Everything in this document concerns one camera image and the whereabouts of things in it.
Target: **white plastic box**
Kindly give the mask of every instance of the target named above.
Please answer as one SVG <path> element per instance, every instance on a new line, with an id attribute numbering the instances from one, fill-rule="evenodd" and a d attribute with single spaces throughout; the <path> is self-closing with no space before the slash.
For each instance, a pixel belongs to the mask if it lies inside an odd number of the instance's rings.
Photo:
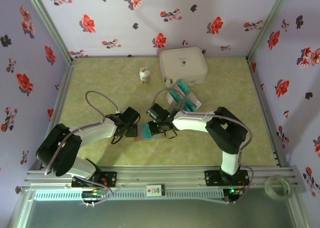
<path id="1" fill-rule="evenodd" d="M 203 83 L 208 72 L 198 47 L 164 50 L 160 53 L 160 71 L 166 87 L 182 79 L 188 86 Z"/>

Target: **small bottle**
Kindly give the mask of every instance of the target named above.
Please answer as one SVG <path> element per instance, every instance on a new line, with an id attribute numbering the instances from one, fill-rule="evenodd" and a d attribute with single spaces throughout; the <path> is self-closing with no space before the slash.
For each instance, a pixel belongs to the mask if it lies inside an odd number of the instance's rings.
<path id="1" fill-rule="evenodd" d="M 147 70 L 145 67 L 140 69 L 140 81 L 141 84 L 145 85 L 149 83 L 150 78 L 150 71 Z"/>

